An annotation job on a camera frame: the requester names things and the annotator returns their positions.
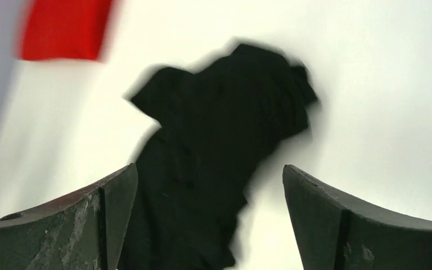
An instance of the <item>white surface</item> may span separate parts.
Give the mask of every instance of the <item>white surface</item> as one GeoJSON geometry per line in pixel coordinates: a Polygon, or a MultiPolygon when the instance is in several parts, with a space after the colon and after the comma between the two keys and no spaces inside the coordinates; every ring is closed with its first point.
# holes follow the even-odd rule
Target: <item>white surface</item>
{"type": "Polygon", "coordinates": [[[194,67],[241,36],[299,56],[323,110],[311,116],[312,142],[286,142],[256,176],[238,269],[302,269],[284,164],[432,220],[432,1],[126,0],[115,11],[106,64],[20,64],[0,129],[0,217],[125,165],[156,127],[121,99],[145,68],[194,67]]]}

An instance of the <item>black clothing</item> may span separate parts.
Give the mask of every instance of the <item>black clothing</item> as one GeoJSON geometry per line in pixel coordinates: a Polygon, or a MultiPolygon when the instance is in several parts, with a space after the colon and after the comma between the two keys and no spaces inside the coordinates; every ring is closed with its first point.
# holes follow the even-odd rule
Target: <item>black clothing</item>
{"type": "Polygon", "coordinates": [[[222,270],[243,190],[281,140],[308,128],[317,97],[303,66],[239,44],[198,73],[161,67],[131,98],[160,122],[136,164],[139,187],[120,270],[222,270]]]}

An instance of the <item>crumpled black fabric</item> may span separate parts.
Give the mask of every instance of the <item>crumpled black fabric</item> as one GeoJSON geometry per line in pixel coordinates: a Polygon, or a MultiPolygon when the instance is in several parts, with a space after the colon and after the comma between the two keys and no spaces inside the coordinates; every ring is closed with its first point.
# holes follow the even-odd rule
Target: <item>crumpled black fabric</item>
{"type": "Polygon", "coordinates": [[[160,67],[130,101],[161,124],[136,160],[120,270],[221,270],[257,165],[308,128],[305,67],[239,43],[198,73],[160,67]]]}

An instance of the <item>red fabric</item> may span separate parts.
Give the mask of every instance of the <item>red fabric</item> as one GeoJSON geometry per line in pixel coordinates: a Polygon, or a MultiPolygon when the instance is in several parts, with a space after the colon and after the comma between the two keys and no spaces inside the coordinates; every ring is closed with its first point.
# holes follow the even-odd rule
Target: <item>red fabric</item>
{"type": "Polygon", "coordinates": [[[98,60],[115,0],[34,0],[19,57],[98,60]]]}

